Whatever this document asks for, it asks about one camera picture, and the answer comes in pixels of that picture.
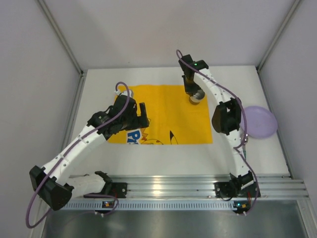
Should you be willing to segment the purple plastic plate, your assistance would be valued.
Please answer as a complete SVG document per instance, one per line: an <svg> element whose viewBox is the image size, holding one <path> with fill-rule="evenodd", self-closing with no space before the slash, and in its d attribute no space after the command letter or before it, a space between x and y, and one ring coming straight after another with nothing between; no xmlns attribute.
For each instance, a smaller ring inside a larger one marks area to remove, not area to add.
<svg viewBox="0 0 317 238"><path fill-rule="evenodd" d="M248 106L244 109L246 116L247 134L256 139L273 136L278 129L274 114L260 106Z"/></svg>

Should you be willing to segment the spoon with green handle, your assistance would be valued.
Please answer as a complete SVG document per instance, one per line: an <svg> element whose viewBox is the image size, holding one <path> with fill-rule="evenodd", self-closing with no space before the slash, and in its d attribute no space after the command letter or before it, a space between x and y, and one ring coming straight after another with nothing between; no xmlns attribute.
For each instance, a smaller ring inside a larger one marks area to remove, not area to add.
<svg viewBox="0 0 317 238"><path fill-rule="evenodd" d="M248 135L246 134L245 139L243 139L243 146L242 146L243 154L244 154L244 158L245 158L245 159L247 158L247 151L246 151L246 145L247 145L247 143L248 143Z"/></svg>

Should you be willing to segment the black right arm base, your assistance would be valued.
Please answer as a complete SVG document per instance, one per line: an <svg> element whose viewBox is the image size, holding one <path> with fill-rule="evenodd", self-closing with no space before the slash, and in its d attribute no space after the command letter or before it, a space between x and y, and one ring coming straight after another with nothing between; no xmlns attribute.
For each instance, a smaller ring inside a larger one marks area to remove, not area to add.
<svg viewBox="0 0 317 238"><path fill-rule="evenodd" d="M256 198L261 196L258 183L255 182L253 174L249 171L245 175L237 177L232 173L230 180L225 182L216 182L214 184L217 198L229 201L232 198Z"/></svg>

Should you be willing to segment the yellow cartoon placemat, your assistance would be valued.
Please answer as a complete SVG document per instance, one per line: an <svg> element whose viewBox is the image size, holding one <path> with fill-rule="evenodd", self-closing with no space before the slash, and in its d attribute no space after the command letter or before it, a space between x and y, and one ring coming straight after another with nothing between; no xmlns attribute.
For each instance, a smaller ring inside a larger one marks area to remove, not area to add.
<svg viewBox="0 0 317 238"><path fill-rule="evenodd" d="M145 103L149 127L121 131L108 142L140 145L212 144L208 102L189 101L181 85L129 86L137 103Z"/></svg>

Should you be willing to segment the metal cup with brown band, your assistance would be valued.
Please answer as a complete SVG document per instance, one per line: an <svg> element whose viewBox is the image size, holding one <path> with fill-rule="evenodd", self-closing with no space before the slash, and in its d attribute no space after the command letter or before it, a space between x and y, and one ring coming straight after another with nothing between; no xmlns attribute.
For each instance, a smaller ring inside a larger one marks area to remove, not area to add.
<svg viewBox="0 0 317 238"><path fill-rule="evenodd" d="M205 97L205 92L199 89L195 94L189 97L189 102L193 105L198 105Z"/></svg>

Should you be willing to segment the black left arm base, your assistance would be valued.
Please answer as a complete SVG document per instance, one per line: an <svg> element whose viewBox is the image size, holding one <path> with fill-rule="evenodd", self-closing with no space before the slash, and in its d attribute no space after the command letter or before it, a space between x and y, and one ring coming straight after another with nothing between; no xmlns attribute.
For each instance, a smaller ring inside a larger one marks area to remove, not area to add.
<svg viewBox="0 0 317 238"><path fill-rule="evenodd" d="M98 189L84 193L85 198L126 198L128 184L126 182L113 182L107 173L97 171L94 178L98 180Z"/></svg>

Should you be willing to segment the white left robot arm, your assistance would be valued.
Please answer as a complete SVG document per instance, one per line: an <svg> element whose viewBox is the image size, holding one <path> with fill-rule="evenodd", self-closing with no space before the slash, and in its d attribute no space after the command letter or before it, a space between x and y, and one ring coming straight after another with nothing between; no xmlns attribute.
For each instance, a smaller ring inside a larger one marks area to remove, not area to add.
<svg viewBox="0 0 317 238"><path fill-rule="evenodd" d="M144 103L137 104L126 92L115 99L105 111L94 113L78 136L50 162L30 171L35 195L39 196L53 211L63 208L71 199L87 194L111 192L112 180L102 171L81 177L71 177L97 147L123 130L148 127Z"/></svg>

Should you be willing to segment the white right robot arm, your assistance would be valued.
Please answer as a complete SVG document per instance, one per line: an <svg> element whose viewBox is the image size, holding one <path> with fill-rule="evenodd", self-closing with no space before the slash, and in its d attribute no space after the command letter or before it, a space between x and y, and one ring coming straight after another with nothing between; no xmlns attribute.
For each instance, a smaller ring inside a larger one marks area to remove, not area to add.
<svg viewBox="0 0 317 238"><path fill-rule="evenodd" d="M257 183L257 177L246 161L243 149L248 141L247 121L241 100L229 89L220 85L209 71L204 60L194 61L190 55L176 51L183 71L184 88L192 103L199 103L205 96L216 102L211 124L217 133L222 133L230 146L235 163L235 172L230 174L229 184L240 191Z"/></svg>

